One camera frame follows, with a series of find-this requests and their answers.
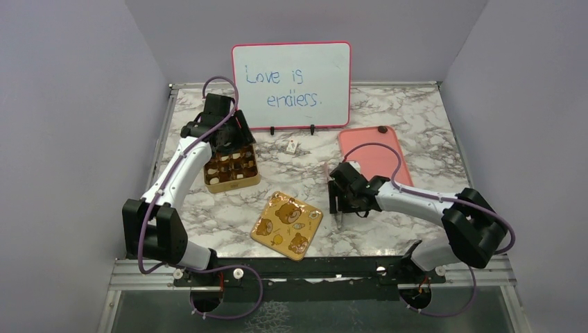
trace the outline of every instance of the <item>screw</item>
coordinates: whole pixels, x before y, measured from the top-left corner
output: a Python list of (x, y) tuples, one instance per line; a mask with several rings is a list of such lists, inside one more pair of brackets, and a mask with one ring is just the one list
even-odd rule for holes
[(386, 276), (386, 268), (384, 266), (379, 266), (376, 268), (376, 273), (381, 276)]

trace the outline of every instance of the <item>marble tabletop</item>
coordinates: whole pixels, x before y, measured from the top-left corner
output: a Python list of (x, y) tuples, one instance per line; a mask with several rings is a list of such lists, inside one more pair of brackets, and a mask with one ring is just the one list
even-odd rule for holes
[[(232, 94), (230, 89), (220, 87), (210, 92)], [(458, 192), (468, 186), (436, 86), (354, 86), (351, 105), (346, 128), (394, 128), (416, 187)], [(180, 89), (159, 172), (178, 145), (181, 127), (192, 121), (202, 107), (200, 89)], [(432, 239), (444, 233), (436, 225), (392, 212), (373, 212), (366, 219), (346, 214), (338, 227), (329, 214), (323, 163), (333, 169), (342, 160), (339, 131), (317, 130), (311, 135), (309, 130), (288, 130), (276, 131), (274, 136), (254, 132), (261, 182), (211, 194), (202, 173), (198, 175), (180, 212), (190, 241), (215, 249), (219, 257), (282, 257), (250, 237), (268, 197), (275, 191), (294, 196), (325, 213), (307, 257), (402, 255), (417, 239)], [(290, 139), (299, 142), (295, 155), (284, 152)]]

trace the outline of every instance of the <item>cartoon bear print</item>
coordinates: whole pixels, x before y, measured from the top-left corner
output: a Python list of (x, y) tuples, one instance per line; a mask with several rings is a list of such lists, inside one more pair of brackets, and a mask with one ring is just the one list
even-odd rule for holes
[(255, 230), (255, 234), (259, 236), (267, 236), (272, 232), (273, 223), (270, 219), (261, 219), (259, 222), (259, 226), (257, 230)]
[(292, 198), (276, 211), (276, 216), (285, 224), (296, 222), (300, 215), (302, 215), (302, 210), (294, 203), (294, 199)]
[(299, 232), (296, 232), (296, 235), (292, 239), (292, 242), (290, 242), (288, 249), (297, 255), (301, 255), (304, 253), (307, 247), (309, 247), (309, 240), (302, 236)]

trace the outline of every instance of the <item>pink cutting board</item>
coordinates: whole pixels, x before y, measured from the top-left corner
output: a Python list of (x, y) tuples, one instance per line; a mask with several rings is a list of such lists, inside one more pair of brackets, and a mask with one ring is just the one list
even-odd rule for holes
[[(387, 131), (380, 133), (378, 127), (385, 127)], [(400, 148), (400, 143), (396, 137), (396, 133), (390, 126), (375, 126), (366, 128), (351, 128), (349, 130), (342, 130), (339, 133), (339, 146), (343, 155), (347, 154), (348, 151), (368, 142), (378, 142), (394, 148), (402, 157), (402, 164), (400, 171), (396, 175), (396, 181), (408, 185), (414, 186), (413, 180), (410, 179), (410, 173), (408, 172), (408, 166), (404, 161), (404, 155)], [(354, 151), (347, 157), (347, 161), (356, 161), (359, 163), (361, 168), (361, 174), (367, 178), (372, 179), (373, 176), (392, 176), (392, 172), (397, 166), (398, 159), (393, 152), (380, 146), (364, 146)]]

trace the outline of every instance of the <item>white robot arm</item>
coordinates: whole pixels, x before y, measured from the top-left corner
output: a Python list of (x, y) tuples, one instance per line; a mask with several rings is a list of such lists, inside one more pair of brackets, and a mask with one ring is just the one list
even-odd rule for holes
[[(123, 206), (127, 253), (140, 262), (144, 256), (196, 270), (214, 265), (216, 253), (188, 240), (178, 211), (213, 154), (255, 143), (242, 111), (231, 113), (231, 104), (230, 97), (208, 94), (204, 111), (182, 128), (174, 156), (155, 184), (141, 200), (128, 199)], [(155, 225), (148, 225), (153, 218)]]
[[(484, 268), (512, 228), (474, 189), (461, 193), (438, 193), (398, 185), (375, 176), (369, 182), (350, 163), (339, 164), (329, 181), (330, 212), (399, 212), (445, 229), (437, 239), (418, 242), (405, 254), (404, 266), (412, 275), (437, 266), (464, 262)], [(514, 242), (511, 232), (511, 244)]]

